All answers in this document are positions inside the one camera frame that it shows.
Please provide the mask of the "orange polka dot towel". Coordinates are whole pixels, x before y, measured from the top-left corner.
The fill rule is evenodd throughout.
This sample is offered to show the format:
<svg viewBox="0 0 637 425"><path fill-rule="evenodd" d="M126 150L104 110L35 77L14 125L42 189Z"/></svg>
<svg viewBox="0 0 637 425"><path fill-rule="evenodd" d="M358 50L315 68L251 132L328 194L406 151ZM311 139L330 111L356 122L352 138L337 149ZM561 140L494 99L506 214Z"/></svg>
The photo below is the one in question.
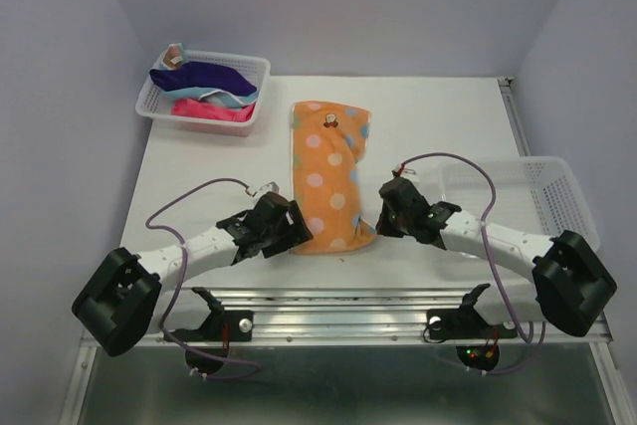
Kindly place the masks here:
<svg viewBox="0 0 637 425"><path fill-rule="evenodd" d="M375 229L363 219L357 170L370 122L371 113L356 106L322 101L293 105L293 197L313 235L294 254L350 253L375 241Z"/></svg>

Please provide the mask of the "pink towel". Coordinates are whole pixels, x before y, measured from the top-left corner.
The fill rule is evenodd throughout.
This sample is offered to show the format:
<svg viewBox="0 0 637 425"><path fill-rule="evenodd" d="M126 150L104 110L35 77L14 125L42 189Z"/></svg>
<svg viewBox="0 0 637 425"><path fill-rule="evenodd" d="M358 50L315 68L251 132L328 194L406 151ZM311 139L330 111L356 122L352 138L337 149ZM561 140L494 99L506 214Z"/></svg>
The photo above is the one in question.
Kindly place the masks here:
<svg viewBox="0 0 637 425"><path fill-rule="evenodd" d="M171 114L206 120L246 122L252 117L254 108L254 104L240 108L229 108L207 104L193 99L182 99L173 105Z"/></svg>

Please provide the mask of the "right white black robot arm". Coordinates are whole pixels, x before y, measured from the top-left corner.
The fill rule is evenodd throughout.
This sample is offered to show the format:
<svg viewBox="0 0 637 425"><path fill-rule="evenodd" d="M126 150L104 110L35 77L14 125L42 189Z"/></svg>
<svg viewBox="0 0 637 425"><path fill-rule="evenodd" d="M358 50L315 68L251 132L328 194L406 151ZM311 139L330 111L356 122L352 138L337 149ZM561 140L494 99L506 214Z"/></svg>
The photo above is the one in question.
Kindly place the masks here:
<svg viewBox="0 0 637 425"><path fill-rule="evenodd" d="M480 284L456 309L439 311L440 336L471 338L517 320L548 322L583 337L617 291L596 253L572 231L550 237L490 224L452 203L428 203L404 177L383 184L379 196L379 235L471 255L522 278L509 289L500 282Z"/></svg>

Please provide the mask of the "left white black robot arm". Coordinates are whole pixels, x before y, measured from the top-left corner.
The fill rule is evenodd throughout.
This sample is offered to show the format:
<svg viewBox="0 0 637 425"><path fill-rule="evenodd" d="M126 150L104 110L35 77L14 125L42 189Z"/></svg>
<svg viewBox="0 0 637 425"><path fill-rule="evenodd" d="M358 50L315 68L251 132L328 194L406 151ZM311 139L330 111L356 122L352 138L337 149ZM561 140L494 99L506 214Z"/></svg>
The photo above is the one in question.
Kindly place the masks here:
<svg viewBox="0 0 637 425"><path fill-rule="evenodd" d="M73 315L109 356L131 350L159 330L160 297L189 279L270 258L310 241L299 204L275 192L176 245L142 253L120 247L102 260L72 304Z"/></svg>

